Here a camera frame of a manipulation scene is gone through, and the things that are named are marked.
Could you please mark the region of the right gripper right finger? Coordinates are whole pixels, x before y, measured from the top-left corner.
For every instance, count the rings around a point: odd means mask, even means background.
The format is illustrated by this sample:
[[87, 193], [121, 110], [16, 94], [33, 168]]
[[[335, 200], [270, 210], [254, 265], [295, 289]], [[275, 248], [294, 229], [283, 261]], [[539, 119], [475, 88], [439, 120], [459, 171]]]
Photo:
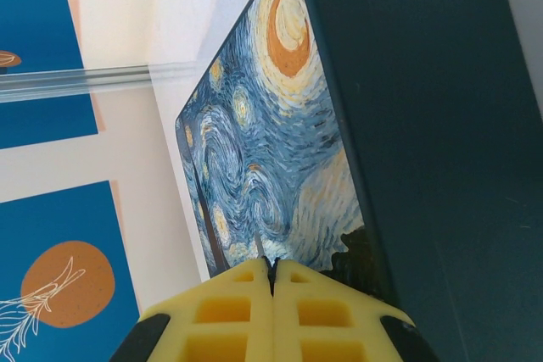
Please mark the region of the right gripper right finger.
[[402, 310], [293, 260], [273, 265], [276, 361], [437, 361]]

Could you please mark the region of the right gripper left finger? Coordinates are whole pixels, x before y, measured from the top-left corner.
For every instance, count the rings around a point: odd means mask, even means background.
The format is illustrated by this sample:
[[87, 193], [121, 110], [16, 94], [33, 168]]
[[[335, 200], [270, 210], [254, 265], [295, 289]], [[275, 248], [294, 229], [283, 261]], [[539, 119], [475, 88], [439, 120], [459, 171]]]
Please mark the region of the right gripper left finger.
[[267, 258], [251, 259], [143, 311], [112, 361], [271, 361]]

